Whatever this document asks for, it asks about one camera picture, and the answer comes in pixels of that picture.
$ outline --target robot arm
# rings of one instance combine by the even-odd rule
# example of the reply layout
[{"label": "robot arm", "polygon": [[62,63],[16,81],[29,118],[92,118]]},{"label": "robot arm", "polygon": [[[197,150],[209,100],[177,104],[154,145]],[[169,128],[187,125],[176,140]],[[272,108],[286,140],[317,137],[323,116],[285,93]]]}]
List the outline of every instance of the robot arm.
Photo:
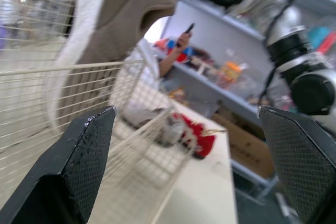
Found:
[{"label": "robot arm", "polygon": [[298,110],[336,135],[336,72],[309,43],[300,11],[290,0],[243,0],[229,13],[252,19]]}]

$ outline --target metal wire mesh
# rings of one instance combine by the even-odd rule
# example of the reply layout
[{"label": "metal wire mesh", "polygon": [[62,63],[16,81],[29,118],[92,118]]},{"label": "metal wire mesh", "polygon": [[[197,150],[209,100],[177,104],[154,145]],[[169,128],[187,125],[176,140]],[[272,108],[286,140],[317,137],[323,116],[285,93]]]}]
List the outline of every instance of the metal wire mesh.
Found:
[{"label": "metal wire mesh", "polygon": [[[90,223],[149,223],[195,139],[189,148],[178,142],[184,124],[158,91],[141,48],[124,62],[56,66],[73,4],[0,2],[0,207],[73,118],[114,105],[108,162]],[[130,122],[135,115],[140,123]]]},{"label": "metal wire mesh", "polygon": [[74,0],[1,0],[2,69],[50,65],[66,41],[64,35],[74,3]]}]

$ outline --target white table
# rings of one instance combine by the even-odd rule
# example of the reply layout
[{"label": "white table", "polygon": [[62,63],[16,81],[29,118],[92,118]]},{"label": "white table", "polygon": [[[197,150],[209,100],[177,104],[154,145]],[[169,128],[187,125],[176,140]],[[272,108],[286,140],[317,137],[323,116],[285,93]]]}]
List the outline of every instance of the white table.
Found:
[{"label": "white table", "polygon": [[[208,129],[223,129],[195,111],[175,103],[177,110]],[[186,165],[157,224],[236,224],[236,202],[227,133],[217,133],[204,160]]]}]

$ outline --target red object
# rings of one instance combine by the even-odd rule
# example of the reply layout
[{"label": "red object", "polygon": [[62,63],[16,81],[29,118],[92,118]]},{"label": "red object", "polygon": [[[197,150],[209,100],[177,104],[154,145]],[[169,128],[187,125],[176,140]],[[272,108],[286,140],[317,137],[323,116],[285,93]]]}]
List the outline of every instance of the red object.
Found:
[{"label": "red object", "polygon": [[[194,151],[193,156],[198,159],[204,159],[212,150],[214,142],[216,140],[215,135],[203,136],[202,133],[205,130],[205,126],[202,123],[194,123],[192,120],[187,118],[185,115],[180,114],[185,124],[192,129],[194,135],[197,137],[197,147]],[[190,140],[187,140],[184,145],[188,147]]]},{"label": "red object", "polygon": [[317,52],[321,52],[323,54],[326,54],[328,50],[332,47],[332,45],[336,41],[336,33],[331,32],[328,34],[328,36],[325,38],[325,40],[321,43],[319,48],[317,49]]},{"label": "red object", "polygon": [[[168,49],[168,55],[171,53],[172,50],[173,50],[173,48]],[[179,63],[185,63],[185,62],[187,62],[187,60],[188,60],[188,55],[186,55],[184,53],[181,53],[176,59],[176,61],[179,62]]]},{"label": "red object", "polygon": [[154,47],[158,47],[162,51],[166,49],[166,44],[167,44],[168,39],[160,39],[157,42],[154,43]]},{"label": "red object", "polygon": [[197,136],[197,147],[194,157],[204,159],[212,150],[216,136]]}]

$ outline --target floor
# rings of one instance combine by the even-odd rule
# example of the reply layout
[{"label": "floor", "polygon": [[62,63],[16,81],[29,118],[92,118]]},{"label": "floor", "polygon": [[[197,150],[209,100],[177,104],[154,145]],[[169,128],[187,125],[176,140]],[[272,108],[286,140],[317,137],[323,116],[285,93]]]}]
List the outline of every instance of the floor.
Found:
[{"label": "floor", "polygon": [[[235,179],[235,186],[242,186],[242,182]],[[236,192],[236,204],[238,211],[238,223],[239,224],[300,224],[295,220],[289,220],[285,218],[274,196],[274,192],[271,192],[265,198],[265,204],[263,206],[247,199],[240,193]]]}]

